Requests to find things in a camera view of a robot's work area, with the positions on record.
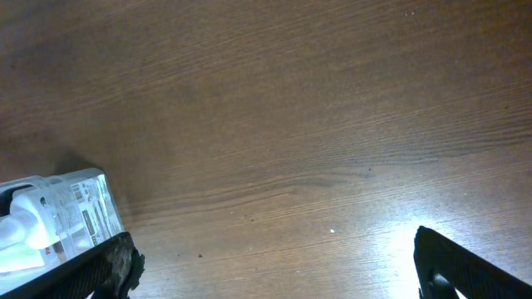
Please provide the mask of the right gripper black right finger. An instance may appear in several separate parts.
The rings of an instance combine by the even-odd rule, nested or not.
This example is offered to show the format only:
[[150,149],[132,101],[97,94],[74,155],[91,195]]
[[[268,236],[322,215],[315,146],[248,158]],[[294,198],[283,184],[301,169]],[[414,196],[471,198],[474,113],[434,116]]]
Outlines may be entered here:
[[419,296],[423,299],[531,297],[531,285],[431,228],[420,226],[414,245]]

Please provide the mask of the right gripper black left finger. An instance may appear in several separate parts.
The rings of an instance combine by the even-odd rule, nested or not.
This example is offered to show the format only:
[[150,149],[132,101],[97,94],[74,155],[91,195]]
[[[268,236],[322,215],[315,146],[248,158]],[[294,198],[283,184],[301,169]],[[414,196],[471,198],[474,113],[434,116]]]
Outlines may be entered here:
[[2,297],[127,299],[144,271],[145,256],[130,233],[122,232]]

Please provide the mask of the clear plastic container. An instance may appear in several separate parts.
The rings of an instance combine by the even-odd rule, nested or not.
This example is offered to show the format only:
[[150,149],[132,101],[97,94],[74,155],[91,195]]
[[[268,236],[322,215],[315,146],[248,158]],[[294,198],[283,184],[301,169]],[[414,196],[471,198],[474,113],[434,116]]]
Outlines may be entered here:
[[60,240],[44,249],[25,243],[1,249],[1,293],[5,294],[124,231],[115,200],[100,169],[55,176],[30,176],[1,183],[1,217],[18,190],[40,191],[55,209]]

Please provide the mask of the white clear-cap bottle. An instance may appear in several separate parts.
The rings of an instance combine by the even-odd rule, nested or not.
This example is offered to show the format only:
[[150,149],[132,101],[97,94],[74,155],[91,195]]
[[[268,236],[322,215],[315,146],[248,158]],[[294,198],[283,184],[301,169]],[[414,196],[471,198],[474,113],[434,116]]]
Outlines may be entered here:
[[44,249],[60,240],[55,209],[37,189],[18,190],[1,217],[1,249],[25,243],[32,249]]

